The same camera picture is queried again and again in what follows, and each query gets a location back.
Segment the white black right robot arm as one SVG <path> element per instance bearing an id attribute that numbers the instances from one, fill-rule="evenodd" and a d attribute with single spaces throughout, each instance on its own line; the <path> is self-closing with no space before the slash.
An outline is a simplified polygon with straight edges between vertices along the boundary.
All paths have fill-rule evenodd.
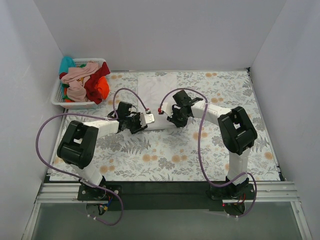
<path id="1" fill-rule="evenodd" d="M 202 93 L 191 98 L 187 92 L 186 88 L 172 90 L 174 104 L 161 101 L 158 113 L 166 114 L 166 119 L 177 128 L 185 127 L 189 118 L 200 119 L 201 123 L 210 122 L 219 128 L 229 152 L 229 169 L 223 183 L 208 182 L 209 195 L 214 200 L 242 201 L 253 196 L 255 190 L 249 183 L 253 176 L 248 173 L 248 160 L 258 134 L 247 112 L 241 106 L 226 108 L 209 103 Z"/>

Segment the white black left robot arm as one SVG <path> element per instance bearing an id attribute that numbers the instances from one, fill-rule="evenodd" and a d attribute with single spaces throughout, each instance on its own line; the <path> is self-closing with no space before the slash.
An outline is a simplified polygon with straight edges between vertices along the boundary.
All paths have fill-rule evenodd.
<path id="1" fill-rule="evenodd" d="M 112 194 L 106 191 L 106 180 L 93 163 L 97 140 L 124 130 L 136 134 L 154 121 L 150 110 L 138 112 L 131 103 L 121 101 L 105 119 L 71 121 L 57 148 L 57 156 L 75 170 L 84 194 L 95 200 L 110 199 Z"/>

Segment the white t shirt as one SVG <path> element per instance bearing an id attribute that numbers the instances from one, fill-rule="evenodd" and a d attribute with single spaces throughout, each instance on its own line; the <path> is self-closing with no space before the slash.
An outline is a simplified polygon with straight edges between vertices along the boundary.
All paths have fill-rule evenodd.
<path id="1" fill-rule="evenodd" d="M 148 124 L 149 131 L 172 129 L 176 126 L 167 120 L 165 114 L 158 114 L 163 97 L 177 89 L 177 74 L 174 72 L 146 72 L 137 75 L 137 94 L 154 115 L 155 122 Z"/>

